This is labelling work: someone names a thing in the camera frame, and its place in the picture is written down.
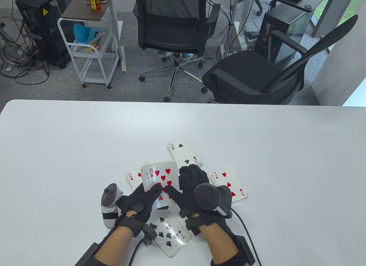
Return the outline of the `person's left hand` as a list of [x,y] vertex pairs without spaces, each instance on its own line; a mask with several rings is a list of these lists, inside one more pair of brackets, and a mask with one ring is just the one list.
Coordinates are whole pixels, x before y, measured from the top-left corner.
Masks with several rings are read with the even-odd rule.
[[115,220],[114,226],[129,228],[134,237],[137,237],[143,229],[143,225],[149,220],[154,202],[163,191],[163,186],[154,184],[145,191],[141,183],[129,196],[123,195],[117,200],[120,216]]

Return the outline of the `person's right hand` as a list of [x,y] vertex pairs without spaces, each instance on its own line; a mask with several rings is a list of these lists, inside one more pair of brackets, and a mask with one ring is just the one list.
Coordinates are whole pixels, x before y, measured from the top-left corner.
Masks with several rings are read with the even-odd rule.
[[179,174],[179,185],[182,192],[171,185],[165,186],[164,189],[179,206],[180,217],[187,217],[187,220],[185,220],[187,229],[197,236],[201,233],[201,226],[210,226],[216,223],[233,239],[235,235],[226,224],[224,216],[214,210],[202,209],[194,199],[195,189],[201,184],[209,183],[207,173],[197,165],[190,164],[189,166],[181,167]]

